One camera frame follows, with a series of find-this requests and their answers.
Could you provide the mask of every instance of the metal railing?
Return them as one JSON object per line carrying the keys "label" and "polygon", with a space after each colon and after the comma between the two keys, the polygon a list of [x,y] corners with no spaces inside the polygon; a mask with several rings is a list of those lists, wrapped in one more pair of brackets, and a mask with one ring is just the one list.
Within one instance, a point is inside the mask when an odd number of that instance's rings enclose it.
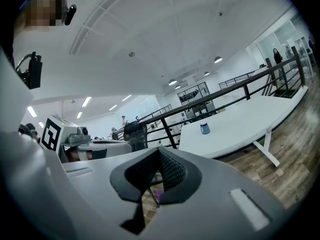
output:
{"label": "metal railing", "polygon": [[[182,125],[182,124],[185,124],[187,122],[196,122],[198,120],[201,120],[201,119],[204,119],[204,118],[207,118],[209,116],[214,116],[214,114],[216,114],[219,110],[222,110],[228,106],[231,106],[239,101],[242,101],[244,99],[247,99],[249,100],[251,98],[252,95],[258,93],[259,91],[263,90],[263,89],[266,89],[267,88],[267,93],[266,91],[264,91],[264,95],[268,95],[268,96],[272,96],[274,95],[278,90],[285,90],[282,94],[281,94],[281,97],[284,97],[284,98],[292,98],[296,93],[297,91],[299,90],[300,86],[304,86],[306,84],[306,80],[305,80],[305,75],[304,75],[304,71],[303,71],[303,67],[302,67],[302,64],[301,64],[301,61],[299,59],[299,56],[298,56],[298,52],[297,52],[297,49],[296,47],[291,47],[292,51],[293,51],[293,54],[294,54],[294,57],[280,63],[280,64],[277,64],[276,66],[273,66],[273,67],[268,67],[267,70],[263,71],[263,72],[260,72],[256,75],[253,75],[253,76],[250,76],[250,77],[247,77],[246,79],[243,79],[241,80],[240,82],[237,82],[237,83],[234,83],[232,84],[231,86],[228,86],[226,88],[223,88],[215,93],[212,93],[212,94],[209,94],[203,98],[200,98],[198,100],[195,100],[193,102],[190,102],[186,105],[183,105],[183,106],[180,106],[178,108],[175,108],[169,112],[166,112],[164,114],[160,114],[160,115],[157,115],[157,116],[154,116],[153,118],[150,118],[150,119],[147,119],[147,120],[144,120],[143,123],[146,124],[146,125],[149,125],[149,124],[152,124],[154,122],[158,122],[158,121],[161,121],[162,122],[162,125],[163,127],[162,128],[158,128],[156,130],[153,130],[153,131],[150,131],[149,133],[154,133],[154,132],[157,132],[157,131],[161,131],[161,130],[165,130],[167,136],[165,137],[161,137],[161,138],[157,138],[157,139],[152,139],[152,140],[148,140],[147,142],[154,142],[154,141],[158,141],[158,140],[163,140],[163,139],[169,139],[170,140],[170,145],[167,145],[166,147],[173,147],[174,149],[177,148],[177,145],[179,145],[179,143],[175,143],[174,141],[174,137],[176,136],[179,136],[181,133],[177,133],[177,134],[171,134],[170,132],[170,128],[171,127],[174,127],[174,126],[177,126],[177,125]],[[283,66],[284,65],[287,65],[288,63],[290,62],[293,62],[293,61],[296,61],[296,65],[292,68],[290,68],[287,72],[285,72]],[[291,72],[294,68],[298,68],[298,71],[290,78],[290,79],[287,79],[287,74],[289,72]],[[279,76],[279,77],[275,77],[275,74],[274,74],[274,71],[276,70],[280,70],[282,71],[282,75]],[[289,87],[288,86],[288,82],[291,81],[297,74],[299,74],[299,78],[294,82],[294,84]],[[256,89],[255,91],[252,91],[252,92],[249,92],[249,89],[248,89],[248,84],[264,77],[264,76],[267,76],[267,75],[270,75],[270,78],[268,79],[268,81],[266,82],[265,85],[261,86],[260,88]],[[279,80],[280,78],[283,78],[284,79],[284,84],[282,84],[281,86],[277,86],[277,80]],[[274,91],[271,92],[271,89],[270,86],[276,86],[276,89]],[[290,91],[293,89],[293,87],[295,86],[295,91],[293,93],[291,93]],[[170,124],[170,125],[167,125],[167,122],[166,122],[166,118],[168,117],[171,117],[173,115],[176,115],[178,113],[181,113],[181,112],[185,112],[186,110],[189,110],[189,109],[192,109],[193,107],[197,107],[199,105],[203,105],[205,104],[206,102],[208,101],[211,101],[211,100],[214,100],[216,98],[219,98],[225,94],[228,94],[234,90],[237,90],[239,88],[243,88],[244,90],[244,96],[240,97],[239,99],[237,100],[234,100],[230,103],[227,103],[223,106],[220,106],[218,108],[215,108],[214,110],[211,110],[211,111],[208,111],[206,113],[202,113],[200,115],[197,115],[197,116],[194,116],[192,118],[189,118],[189,119],[186,119],[186,120],[183,120],[183,121],[180,121],[180,122],[177,122],[177,123],[173,123],[173,124]]]}
{"label": "metal railing", "polygon": [[225,89],[225,88],[228,88],[236,83],[239,83],[241,81],[243,81],[244,79],[248,79],[249,77],[251,77],[256,71],[251,71],[251,72],[248,72],[246,74],[242,74],[242,75],[239,75],[237,77],[234,77],[234,78],[231,78],[227,81],[224,81],[224,82],[221,82],[219,83],[219,86],[220,86],[220,89]]}
{"label": "metal railing", "polygon": [[[172,110],[171,104],[166,105],[166,106],[164,106],[164,107],[162,107],[162,108],[160,108],[160,109],[158,109],[158,110],[156,110],[156,111],[154,111],[154,112],[152,112],[150,114],[147,114],[146,116],[140,118],[138,120],[138,122],[139,123],[144,122],[145,120],[152,119],[152,118],[154,118],[156,116],[159,116],[159,115],[164,114],[166,112],[169,112],[171,110]],[[149,123],[148,127],[147,127],[147,133],[149,133],[150,129],[153,130],[154,128],[157,128],[160,123],[161,123],[160,120],[154,121],[153,123]],[[118,135],[118,139],[120,141],[124,139],[124,130],[125,130],[124,128],[120,128],[120,129],[115,131],[115,133]]]}

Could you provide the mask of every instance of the recessed light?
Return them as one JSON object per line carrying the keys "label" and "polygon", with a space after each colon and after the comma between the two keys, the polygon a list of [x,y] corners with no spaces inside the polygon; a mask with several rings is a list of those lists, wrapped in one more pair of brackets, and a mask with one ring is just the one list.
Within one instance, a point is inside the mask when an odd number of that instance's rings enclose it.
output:
{"label": "recessed light", "polygon": [[122,101],[124,102],[126,99],[130,98],[131,97],[131,94],[127,97],[125,97]]}
{"label": "recessed light", "polygon": [[220,56],[214,58],[214,63],[218,63],[220,61],[222,61],[222,58]]}
{"label": "recessed light", "polygon": [[84,103],[82,104],[82,107],[85,107],[88,104],[88,102],[90,101],[90,99],[91,99],[91,97],[87,97],[85,99]]}
{"label": "recessed light", "polygon": [[118,106],[118,105],[114,105],[112,108],[109,109],[109,111],[113,110],[116,106]]}
{"label": "recessed light", "polygon": [[171,79],[171,80],[169,81],[169,85],[172,86],[172,85],[174,85],[176,82],[177,82],[176,79]]}
{"label": "recessed light", "polygon": [[37,116],[36,113],[35,113],[35,111],[34,111],[34,109],[32,108],[32,106],[28,106],[27,109],[29,110],[29,112],[30,112],[30,114],[31,114],[31,116],[32,116],[33,118],[35,118],[35,117]]}

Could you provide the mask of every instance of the white ceiling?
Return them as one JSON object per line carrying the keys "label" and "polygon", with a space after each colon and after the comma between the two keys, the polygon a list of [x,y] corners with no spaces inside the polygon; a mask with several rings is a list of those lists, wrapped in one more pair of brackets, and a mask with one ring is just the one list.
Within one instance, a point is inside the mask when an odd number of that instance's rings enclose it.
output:
{"label": "white ceiling", "polygon": [[[216,72],[289,7],[287,0],[68,0],[68,4],[77,5],[70,26],[25,32],[15,40],[16,61],[32,51],[42,55],[41,88],[32,91],[35,104],[171,93],[175,89],[168,86],[170,79],[181,82],[196,74],[199,81],[205,71]],[[223,61],[214,64],[215,56]],[[102,99],[103,107],[108,101]]]}
{"label": "white ceiling", "polygon": [[[85,107],[82,107],[85,98],[33,105],[32,108],[37,117],[32,117],[31,114],[26,110],[21,123],[32,123],[36,127],[37,131],[41,133],[42,131],[38,125],[38,122],[43,122],[43,124],[45,124],[49,116],[62,117],[77,124],[79,121],[94,119],[96,117],[101,117],[102,115],[113,114],[119,108],[123,107],[137,96],[132,95],[125,101],[122,101],[125,97],[127,96],[92,97]],[[109,111],[109,109],[114,105],[117,105],[117,107]],[[82,115],[79,119],[77,119],[79,112],[82,112]]]}

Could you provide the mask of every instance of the wooden floor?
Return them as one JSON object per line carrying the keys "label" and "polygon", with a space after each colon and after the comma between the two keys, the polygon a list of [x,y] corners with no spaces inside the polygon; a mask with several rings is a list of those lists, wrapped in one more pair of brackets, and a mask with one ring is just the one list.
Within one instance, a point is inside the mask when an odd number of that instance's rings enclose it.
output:
{"label": "wooden floor", "polygon": [[[278,167],[254,145],[221,159],[268,190],[285,208],[306,196],[320,171],[320,74],[317,68],[314,73],[314,78],[307,80],[309,91],[301,103],[272,132],[269,151],[279,160]],[[143,195],[142,205],[147,224],[157,206],[149,193]]]}

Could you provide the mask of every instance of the blue cup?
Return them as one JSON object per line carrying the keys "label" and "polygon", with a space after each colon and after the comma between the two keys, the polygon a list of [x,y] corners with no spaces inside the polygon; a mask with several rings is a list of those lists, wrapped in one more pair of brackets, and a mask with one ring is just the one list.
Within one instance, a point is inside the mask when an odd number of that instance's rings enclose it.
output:
{"label": "blue cup", "polygon": [[205,124],[200,124],[201,132],[202,134],[209,134],[210,133],[210,128],[207,123]]}

